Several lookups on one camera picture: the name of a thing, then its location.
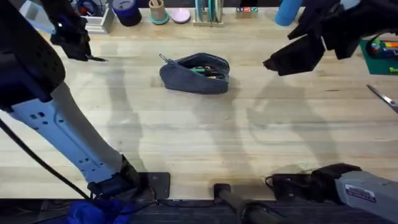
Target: sticker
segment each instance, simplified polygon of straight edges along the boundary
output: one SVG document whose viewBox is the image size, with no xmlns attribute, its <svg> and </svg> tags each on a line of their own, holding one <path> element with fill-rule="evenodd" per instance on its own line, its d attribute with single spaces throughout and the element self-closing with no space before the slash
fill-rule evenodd
<svg viewBox="0 0 398 224">
<path fill-rule="evenodd" d="M 345 187 L 347 194 L 367 200 L 369 202 L 376 203 L 376 197 L 372 191 L 363 189 L 361 187 L 355 187 L 349 184 L 346 184 Z"/>
</svg>

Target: pencil case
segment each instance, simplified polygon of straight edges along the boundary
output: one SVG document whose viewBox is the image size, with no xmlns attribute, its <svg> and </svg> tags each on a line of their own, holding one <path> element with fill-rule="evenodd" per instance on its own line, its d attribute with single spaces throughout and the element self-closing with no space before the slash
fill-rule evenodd
<svg viewBox="0 0 398 224">
<path fill-rule="evenodd" d="M 198 53 L 178 60 L 160 55 L 165 61 L 160 77 L 166 88 L 198 94 L 222 94 L 228 91 L 229 64 L 220 57 Z M 210 67 L 217 76 L 194 72 L 193 68 Z"/>
</svg>

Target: black cable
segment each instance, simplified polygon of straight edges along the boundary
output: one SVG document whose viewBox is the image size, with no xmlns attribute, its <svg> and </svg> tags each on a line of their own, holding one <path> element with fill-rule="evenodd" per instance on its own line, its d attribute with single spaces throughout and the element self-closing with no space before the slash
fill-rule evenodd
<svg viewBox="0 0 398 224">
<path fill-rule="evenodd" d="M 56 170 L 54 170 L 52 167 L 50 167 L 46 162 L 44 162 L 38 155 L 36 155 L 4 122 L 2 119 L 0 119 L 0 128 L 19 146 L 22 148 L 23 151 L 25 151 L 34 161 L 39 163 L 45 170 L 49 171 L 52 175 L 54 175 L 56 178 L 61 180 L 63 183 L 67 184 L 70 188 L 72 188 L 74 191 L 76 191 L 78 194 L 80 194 L 85 200 L 88 202 L 92 203 L 95 207 L 98 209 L 108 212 L 108 213 L 114 213 L 117 215 L 130 215 L 136 212 L 139 212 L 148 206 L 152 205 L 153 203 L 157 202 L 159 204 L 165 205 L 167 207 L 173 207 L 173 208 L 212 208 L 217 206 L 218 204 L 212 201 L 211 204 L 209 205 L 171 205 L 167 203 L 166 200 L 157 200 L 156 199 L 156 194 L 153 188 L 150 186 L 150 189 L 152 191 L 152 194 L 154 196 L 153 201 L 131 211 L 131 212 L 113 212 L 109 210 L 105 210 L 104 208 L 101 208 L 100 205 L 97 205 L 95 202 L 95 198 L 93 198 L 93 193 L 90 193 L 90 196 L 87 196 L 86 193 L 84 193 L 82 190 L 80 190 L 75 184 L 70 182 L 68 179 L 66 179 L 62 174 L 58 173 Z"/>
<path fill-rule="evenodd" d="M 156 202 L 170 208 L 213 208 L 218 205 L 214 200 L 209 205 L 171 205 L 167 200 L 157 200 Z"/>
<path fill-rule="evenodd" d="M 272 180 L 272 176 L 266 177 L 266 185 L 272 190 L 274 186 L 272 186 L 272 182 L 271 184 L 269 183 L 269 180 Z"/>
<path fill-rule="evenodd" d="M 26 152 L 34 161 L 36 161 L 40 166 L 42 166 L 45 170 L 49 171 L 56 178 L 64 182 L 70 188 L 72 188 L 75 192 L 80 194 L 84 199 L 90 200 L 89 196 L 80 190 L 75 184 L 66 179 L 63 175 L 58 173 L 55 169 L 50 167 L 47 163 L 45 163 L 39 156 L 37 156 L 3 121 L 0 119 L 0 128 L 19 146 L 23 151 Z"/>
<path fill-rule="evenodd" d="M 90 202 L 92 205 L 94 205 L 96 208 L 102 210 L 103 212 L 108 212 L 108 213 L 113 213 L 117 215 L 130 215 L 132 213 L 136 213 L 138 211 L 141 211 L 142 209 L 148 207 L 149 205 L 152 205 L 155 203 L 155 200 L 152 202 L 149 202 L 131 212 L 113 212 L 109 210 L 105 210 L 104 208 L 101 208 L 101 206 L 97 205 L 95 200 L 93 200 L 93 194 L 90 194 L 90 197 L 87 196 L 86 193 L 84 193 L 82 190 L 80 190 L 75 184 L 70 182 L 68 179 L 66 179 L 62 174 L 58 173 L 55 169 L 50 167 L 46 162 L 44 162 L 38 155 L 36 155 L 5 123 L 4 121 L 0 118 L 0 128 L 19 146 L 22 148 L 23 151 L 25 151 L 34 161 L 39 163 L 45 170 L 49 171 L 52 175 L 54 175 L 56 178 L 61 180 L 63 183 L 68 185 L 70 188 L 72 188 L 75 192 L 80 194 L 85 200 Z"/>
<path fill-rule="evenodd" d="M 250 210 L 255 209 L 255 208 L 265 210 L 265 212 L 267 212 L 270 216 L 272 216 L 276 219 L 279 219 L 279 220 L 286 219 L 286 217 L 283 214 L 279 213 L 277 210 L 274 210 L 273 208 L 271 208 L 270 206 L 266 205 L 263 202 L 258 202 L 255 200 L 246 200 L 236 211 L 237 220 L 238 220 L 237 223 L 238 224 L 244 223 L 245 219 L 247 218 L 248 214 L 250 213 Z"/>
</svg>

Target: blue bottle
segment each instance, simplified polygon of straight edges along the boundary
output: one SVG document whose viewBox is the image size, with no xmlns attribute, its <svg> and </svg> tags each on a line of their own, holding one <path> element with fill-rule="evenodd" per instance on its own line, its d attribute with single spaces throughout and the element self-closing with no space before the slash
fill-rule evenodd
<svg viewBox="0 0 398 224">
<path fill-rule="evenodd" d="M 284 0 L 279 6 L 275 22 L 280 26 L 289 26 L 294 21 L 303 0 Z"/>
</svg>

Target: wooden tabletop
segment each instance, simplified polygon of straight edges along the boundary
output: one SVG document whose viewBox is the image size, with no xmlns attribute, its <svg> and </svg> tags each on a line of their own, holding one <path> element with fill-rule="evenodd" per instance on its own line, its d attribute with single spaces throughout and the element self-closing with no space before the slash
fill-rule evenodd
<svg viewBox="0 0 398 224">
<path fill-rule="evenodd" d="M 289 43 L 294 28 L 277 26 L 276 9 L 225 27 L 193 27 L 144 20 L 115 23 L 109 35 L 90 35 L 95 56 L 109 63 L 66 58 L 66 82 L 102 137 L 138 171 L 171 173 L 170 198 L 211 198 L 225 182 L 245 197 L 272 198 L 267 175 L 345 162 L 398 180 L 398 116 L 373 95 L 372 84 L 398 99 L 398 79 L 369 75 L 358 50 L 348 60 L 328 52 L 314 72 L 279 77 L 262 61 Z M 225 58 L 230 90 L 202 96 L 166 90 L 164 61 L 197 52 Z M 1 113 L 1 118 L 45 161 L 86 192 L 76 167 L 44 138 Z M 80 198 L 0 132 L 0 197 Z"/>
</svg>

